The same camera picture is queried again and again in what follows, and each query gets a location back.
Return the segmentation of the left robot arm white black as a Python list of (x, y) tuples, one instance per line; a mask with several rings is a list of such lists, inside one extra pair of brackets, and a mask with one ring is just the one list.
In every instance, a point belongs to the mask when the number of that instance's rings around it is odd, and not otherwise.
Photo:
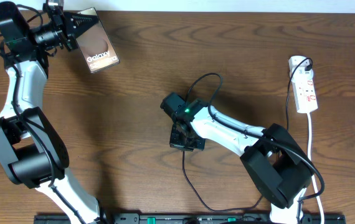
[(67, 148), (42, 111), (49, 57), (78, 48), (77, 39), (99, 23), (94, 9), (65, 12), (62, 1), (47, 1), (31, 27), (21, 5), (0, 2), (0, 57), (9, 76), (0, 112), (0, 164), (9, 180), (48, 196), (70, 223), (110, 223), (98, 199), (73, 176)]

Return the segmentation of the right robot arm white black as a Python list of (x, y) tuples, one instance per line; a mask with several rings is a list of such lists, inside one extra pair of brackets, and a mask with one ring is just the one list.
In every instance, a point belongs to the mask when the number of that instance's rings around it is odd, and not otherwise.
[(176, 93), (165, 97), (160, 108), (173, 122), (171, 147), (193, 151), (203, 150), (207, 140), (220, 144), (240, 157), (258, 191), (271, 203), (272, 222), (301, 222), (304, 192), (319, 172), (285, 128), (245, 124), (208, 102), (189, 103)]

